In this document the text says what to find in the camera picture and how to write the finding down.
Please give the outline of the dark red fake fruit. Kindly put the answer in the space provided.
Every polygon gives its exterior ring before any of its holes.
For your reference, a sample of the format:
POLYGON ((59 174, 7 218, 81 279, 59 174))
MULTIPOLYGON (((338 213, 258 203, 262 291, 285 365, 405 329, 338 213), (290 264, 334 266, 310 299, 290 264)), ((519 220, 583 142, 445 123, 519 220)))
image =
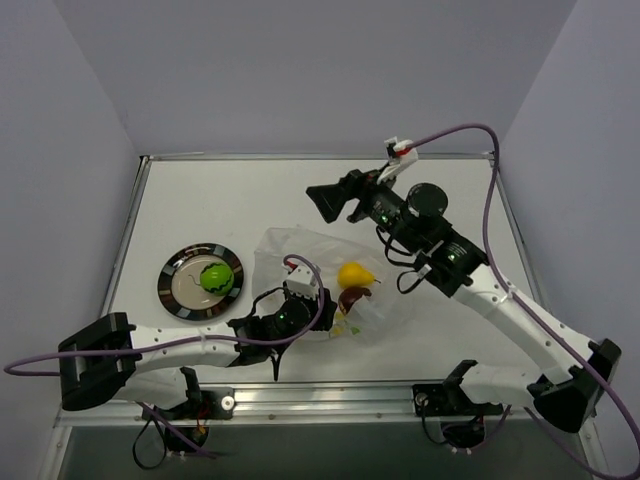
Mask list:
POLYGON ((362 298, 372 296, 372 292, 367 287, 352 286, 341 292, 338 298, 338 308, 340 312, 346 316, 349 314, 356 302, 362 298))

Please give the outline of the yellow fake lemon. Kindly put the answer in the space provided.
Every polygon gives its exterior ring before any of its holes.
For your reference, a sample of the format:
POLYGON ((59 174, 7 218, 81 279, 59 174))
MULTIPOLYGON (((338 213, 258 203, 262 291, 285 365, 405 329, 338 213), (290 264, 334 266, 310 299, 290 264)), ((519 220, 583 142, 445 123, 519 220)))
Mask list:
POLYGON ((375 275, 358 262, 348 262, 341 266, 337 274, 337 283, 342 289, 369 287, 380 283, 375 275))

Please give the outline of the clear plastic bag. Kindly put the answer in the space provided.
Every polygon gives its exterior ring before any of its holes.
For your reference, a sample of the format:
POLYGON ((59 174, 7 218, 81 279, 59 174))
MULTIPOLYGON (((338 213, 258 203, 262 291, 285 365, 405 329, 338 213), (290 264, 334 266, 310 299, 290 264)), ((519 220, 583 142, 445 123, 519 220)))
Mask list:
POLYGON ((405 300, 398 292, 396 279, 399 271, 388 265, 381 253, 350 240, 305 228, 271 227, 264 232, 254 250, 253 295, 282 284, 287 273, 282 258, 290 253, 299 254, 314 263, 336 303, 352 298, 338 283, 339 270, 345 264, 355 262, 375 278, 369 287, 369 297, 363 296, 353 306, 337 309, 330 330, 312 331, 304 336, 306 340, 349 338, 364 345, 373 345, 410 323, 416 303, 411 299, 405 300))

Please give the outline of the green fake lime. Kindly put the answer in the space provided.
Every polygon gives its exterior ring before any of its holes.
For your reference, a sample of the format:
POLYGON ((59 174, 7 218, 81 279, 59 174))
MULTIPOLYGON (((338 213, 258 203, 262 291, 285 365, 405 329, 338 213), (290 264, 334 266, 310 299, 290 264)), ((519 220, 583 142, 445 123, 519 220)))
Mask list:
POLYGON ((200 287, 216 296, 225 296, 232 288, 235 276, 226 263, 214 262, 206 265, 199 275, 200 287))

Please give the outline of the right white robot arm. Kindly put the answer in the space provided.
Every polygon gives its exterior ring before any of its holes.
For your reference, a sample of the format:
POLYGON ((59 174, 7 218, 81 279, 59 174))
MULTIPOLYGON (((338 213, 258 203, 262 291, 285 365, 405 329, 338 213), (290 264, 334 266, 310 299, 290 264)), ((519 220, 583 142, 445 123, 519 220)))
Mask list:
POLYGON ((459 413, 488 404, 529 408, 563 432, 578 432, 610 382, 620 348, 565 326, 495 272, 487 254, 445 219, 448 198, 440 187, 419 183, 400 197, 393 185, 378 170, 352 170, 306 193, 327 223, 356 201, 349 222, 371 219, 414 256, 419 281, 485 318, 535 364, 525 371, 464 360, 443 382, 447 406, 459 413))

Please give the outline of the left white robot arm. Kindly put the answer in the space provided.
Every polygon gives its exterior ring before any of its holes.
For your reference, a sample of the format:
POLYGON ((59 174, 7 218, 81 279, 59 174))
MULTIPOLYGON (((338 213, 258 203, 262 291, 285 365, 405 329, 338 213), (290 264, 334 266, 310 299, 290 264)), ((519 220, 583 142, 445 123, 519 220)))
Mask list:
POLYGON ((295 340, 329 330, 336 310, 328 291, 315 299, 286 291, 274 313, 214 327, 149 328, 124 312, 107 314, 58 346, 62 407, 82 411, 121 399, 190 419, 202 405, 196 367, 279 366, 295 340))

